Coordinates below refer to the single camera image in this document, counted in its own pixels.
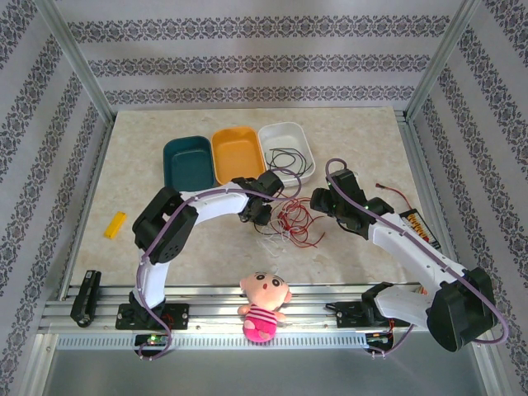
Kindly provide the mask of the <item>orange plastic bin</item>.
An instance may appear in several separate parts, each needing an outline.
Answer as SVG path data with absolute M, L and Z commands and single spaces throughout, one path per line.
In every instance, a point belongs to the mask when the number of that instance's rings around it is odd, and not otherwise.
M 215 132 L 211 147 L 215 177 L 220 185 L 237 177 L 257 178 L 266 171 L 257 132 L 249 126 Z

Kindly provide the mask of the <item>white plastic bin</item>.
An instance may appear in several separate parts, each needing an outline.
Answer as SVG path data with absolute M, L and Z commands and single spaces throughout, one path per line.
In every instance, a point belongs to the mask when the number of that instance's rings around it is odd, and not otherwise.
M 316 170 L 316 163 L 303 128 L 295 122 L 265 125 L 257 133 L 262 156 L 268 169 L 284 168 L 277 175 L 284 186 L 306 184 Z

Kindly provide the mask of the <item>pink plush doll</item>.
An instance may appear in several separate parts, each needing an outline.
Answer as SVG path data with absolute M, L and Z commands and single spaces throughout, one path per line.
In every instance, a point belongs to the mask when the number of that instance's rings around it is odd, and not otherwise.
M 244 336 L 250 342 L 269 342 L 286 321 L 280 309 L 292 298 L 289 285 L 277 275 L 255 272 L 241 279 L 239 286 L 247 297 L 247 303 L 238 308 Z

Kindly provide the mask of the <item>teal plastic bin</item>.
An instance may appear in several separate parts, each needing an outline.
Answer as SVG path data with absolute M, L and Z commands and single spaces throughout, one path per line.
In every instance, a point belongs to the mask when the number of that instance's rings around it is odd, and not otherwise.
M 163 148 L 165 186 L 177 191 L 202 191 L 216 185 L 210 141 L 187 136 L 169 141 Z

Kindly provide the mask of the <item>yellow rectangular block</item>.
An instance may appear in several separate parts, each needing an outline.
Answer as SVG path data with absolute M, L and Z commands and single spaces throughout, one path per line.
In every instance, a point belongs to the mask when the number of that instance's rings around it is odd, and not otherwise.
M 121 211 L 116 212 L 111 222 L 106 227 L 103 236 L 108 239 L 114 239 L 125 221 L 126 213 Z

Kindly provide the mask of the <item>grey metal panel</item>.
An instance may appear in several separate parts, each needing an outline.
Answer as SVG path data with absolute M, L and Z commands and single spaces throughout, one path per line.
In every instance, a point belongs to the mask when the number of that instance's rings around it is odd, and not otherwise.
M 116 337 L 62 336 L 43 396 L 506 396 L 484 351 L 444 351 L 423 331 L 391 355 L 359 348 L 203 347 L 140 360 Z

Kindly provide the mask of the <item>aluminium side rail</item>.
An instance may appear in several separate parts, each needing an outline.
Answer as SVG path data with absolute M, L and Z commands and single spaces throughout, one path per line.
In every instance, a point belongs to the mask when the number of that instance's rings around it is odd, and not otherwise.
M 394 115 L 422 206 L 422 217 L 437 237 L 441 245 L 441 251 L 453 261 L 460 262 L 455 246 L 452 243 L 448 224 L 441 209 L 441 202 L 436 194 L 426 156 L 420 145 L 413 123 L 407 120 L 403 111 L 395 111 Z
M 78 251 L 83 240 L 92 202 L 97 190 L 97 183 L 101 175 L 114 126 L 114 123 L 110 124 L 102 135 L 101 142 L 98 146 L 96 157 L 92 165 L 92 170 L 87 180 L 87 189 L 85 190 L 85 194 L 83 196 L 83 203 L 79 213 L 80 216 L 78 218 L 78 225 L 76 226 L 76 229 L 73 233 L 73 239 L 68 250 L 67 261 L 60 278 L 59 288 L 55 296 L 55 299 L 58 301 L 64 301 L 68 295 L 68 289 L 73 276 L 73 270 L 77 260 Z

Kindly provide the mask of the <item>aluminium rail beam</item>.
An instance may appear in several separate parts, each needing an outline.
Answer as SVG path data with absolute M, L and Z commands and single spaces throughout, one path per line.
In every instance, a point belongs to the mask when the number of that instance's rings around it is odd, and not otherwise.
M 281 311 L 286 316 L 286 332 L 336 332 L 336 314 L 325 308 L 326 304 L 338 301 L 356 301 L 372 285 L 292 285 L 293 298 Z M 116 330 L 118 308 L 128 301 L 132 287 L 102 286 L 98 295 L 95 318 L 86 328 L 80 328 L 71 318 L 70 312 L 79 288 L 71 286 L 57 300 L 45 303 L 38 323 L 38 333 L 110 333 Z M 235 286 L 168 286 L 167 301 L 189 305 L 186 320 L 189 333 L 240 333 L 241 317 L 238 307 L 247 299 Z

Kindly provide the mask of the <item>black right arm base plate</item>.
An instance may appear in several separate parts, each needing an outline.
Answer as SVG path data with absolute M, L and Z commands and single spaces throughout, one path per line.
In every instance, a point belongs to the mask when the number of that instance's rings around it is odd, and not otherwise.
M 394 318 L 386 318 L 378 309 L 360 301 L 340 301 L 329 303 L 326 309 L 334 312 L 338 328 L 397 328 L 408 327 L 409 323 Z

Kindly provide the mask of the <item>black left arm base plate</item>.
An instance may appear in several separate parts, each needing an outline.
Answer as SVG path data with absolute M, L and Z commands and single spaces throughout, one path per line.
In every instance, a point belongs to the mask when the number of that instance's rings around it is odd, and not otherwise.
M 171 330 L 187 330 L 188 304 L 165 303 L 161 309 L 156 307 L 153 312 Z M 164 329 L 163 325 L 154 319 L 145 308 L 134 307 L 132 304 L 121 304 L 119 306 L 115 328 L 134 331 L 162 331 Z

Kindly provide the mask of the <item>aluminium frame post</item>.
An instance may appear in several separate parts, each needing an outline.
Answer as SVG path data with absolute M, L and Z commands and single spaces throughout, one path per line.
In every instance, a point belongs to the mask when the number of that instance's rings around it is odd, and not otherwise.
M 410 124 L 421 110 L 427 95 L 436 83 L 443 68 L 453 52 L 456 43 L 464 33 L 467 25 L 475 14 L 482 0 L 462 0 L 456 13 L 445 30 L 440 44 L 431 57 L 431 61 L 426 67 L 425 73 L 419 81 L 403 116 L 405 122 Z
M 73 71 L 87 91 L 99 115 L 107 125 L 113 125 L 116 113 L 112 110 L 109 101 L 101 89 L 86 57 L 75 40 L 68 23 L 62 16 L 55 0 L 33 0 L 46 25 L 58 41 L 61 50 L 67 58 Z

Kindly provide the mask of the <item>black clamp bracket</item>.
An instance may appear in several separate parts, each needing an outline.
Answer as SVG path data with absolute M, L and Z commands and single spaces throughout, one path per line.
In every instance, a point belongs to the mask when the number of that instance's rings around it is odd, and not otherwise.
M 80 327 L 88 327 L 95 318 L 101 272 L 90 270 L 83 277 L 78 295 L 73 301 L 70 318 Z

